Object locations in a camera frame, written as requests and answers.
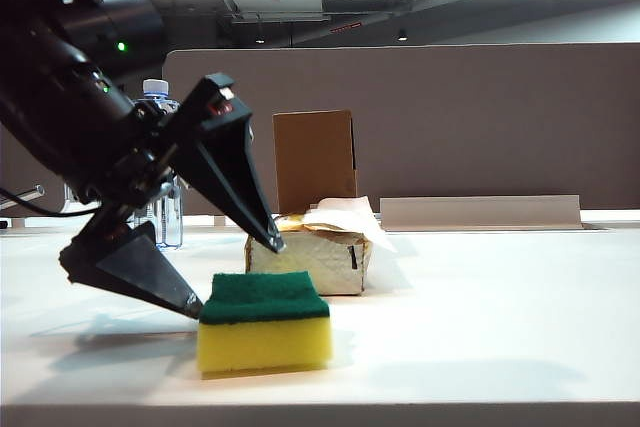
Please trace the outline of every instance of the cardboard box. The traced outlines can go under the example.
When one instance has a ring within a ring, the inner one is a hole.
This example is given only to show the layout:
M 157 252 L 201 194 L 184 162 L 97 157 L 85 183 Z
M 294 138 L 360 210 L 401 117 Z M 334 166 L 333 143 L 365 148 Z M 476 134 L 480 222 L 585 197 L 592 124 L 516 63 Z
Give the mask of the cardboard box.
M 372 244 L 363 234 L 284 231 L 287 248 L 274 254 L 252 237 L 245 245 L 246 272 L 306 270 L 320 295 L 358 295 L 364 290 Z
M 351 112 L 273 116 L 279 212 L 303 213 L 325 197 L 356 197 Z

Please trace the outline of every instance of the sponge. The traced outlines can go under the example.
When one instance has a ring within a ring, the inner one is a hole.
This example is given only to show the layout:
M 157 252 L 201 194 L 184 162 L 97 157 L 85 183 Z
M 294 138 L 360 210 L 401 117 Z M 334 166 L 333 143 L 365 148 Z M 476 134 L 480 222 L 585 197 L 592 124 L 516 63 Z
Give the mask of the sponge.
M 203 373 L 313 368 L 330 358 L 329 306 L 307 272 L 214 275 L 198 325 Z

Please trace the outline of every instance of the cubicle divider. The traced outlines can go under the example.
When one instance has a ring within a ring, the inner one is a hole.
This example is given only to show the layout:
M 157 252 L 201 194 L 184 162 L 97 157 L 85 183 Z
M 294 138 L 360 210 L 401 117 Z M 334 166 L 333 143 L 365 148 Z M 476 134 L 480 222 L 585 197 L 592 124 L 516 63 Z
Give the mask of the cubicle divider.
M 578 194 L 640 207 L 640 44 L 185 50 L 184 98 L 222 71 L 253 110 L 253 155 L 277 208 L 272 115 L 350 109 L 358 190 L 380 197 Z M 197 193 L 187 213 L 214 213 Z

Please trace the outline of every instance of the table surface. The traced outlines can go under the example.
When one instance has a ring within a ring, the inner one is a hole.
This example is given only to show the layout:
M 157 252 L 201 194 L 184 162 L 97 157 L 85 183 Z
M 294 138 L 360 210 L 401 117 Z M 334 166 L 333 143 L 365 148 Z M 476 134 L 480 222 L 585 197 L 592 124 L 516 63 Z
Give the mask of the table surface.
M 67 425 L 83 425 L 78 412 L 110 406 L 150 416 L 162 407 L 161 418 L 145 417 L 154 425 L 171 425 L 172 407 L 255 425 L 247 412 L 288 406 L 324 425 L 309 415 L 326 409 L 314 407 L 372 406 L 385 419 L 399 406 L 557 403 L 620 408 L 618 425 L 640 425 L 640 224 L 390 234 L 398 252 L 374 250 L 365 293 L 328 298 L 335 355 L 326 369 L 211 380 L 196 370 L 195 321 L 68 283 L 57 258 L 77 229 L 0 234 L 2 406 L 14 423 L 51 425 L 51 415 L 74 412 Z M 245 238 L 192 226 L 166 255 L 206 299 L 214 272 L 243 271 Z

